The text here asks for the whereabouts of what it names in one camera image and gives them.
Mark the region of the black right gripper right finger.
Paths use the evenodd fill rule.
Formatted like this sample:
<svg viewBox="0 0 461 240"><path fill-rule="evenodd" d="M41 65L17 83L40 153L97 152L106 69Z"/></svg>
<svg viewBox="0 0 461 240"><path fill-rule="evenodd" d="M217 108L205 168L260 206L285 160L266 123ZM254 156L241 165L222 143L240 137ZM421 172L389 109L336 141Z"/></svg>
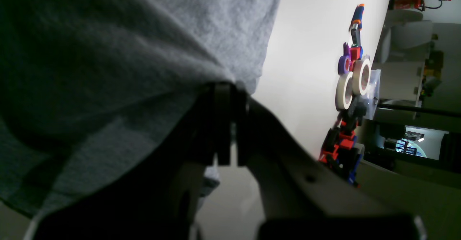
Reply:
<svg viewBox="0 0 461 240"><path fill-rule="evenodd" d="M259 183L317 183L321 165L242 85L234 87L238 163Z"/></svg>

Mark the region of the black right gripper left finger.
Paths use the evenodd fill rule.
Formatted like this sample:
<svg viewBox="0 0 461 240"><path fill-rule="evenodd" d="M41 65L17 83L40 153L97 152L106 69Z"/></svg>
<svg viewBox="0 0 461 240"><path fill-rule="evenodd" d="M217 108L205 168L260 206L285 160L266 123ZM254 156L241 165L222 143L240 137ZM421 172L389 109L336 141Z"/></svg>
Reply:
<svg viewBox="0 0 461 240"><path fill-rule="evenodd" d="M202 165L231 162L232 84L211 84L178 123L185 160Z"/></svg>

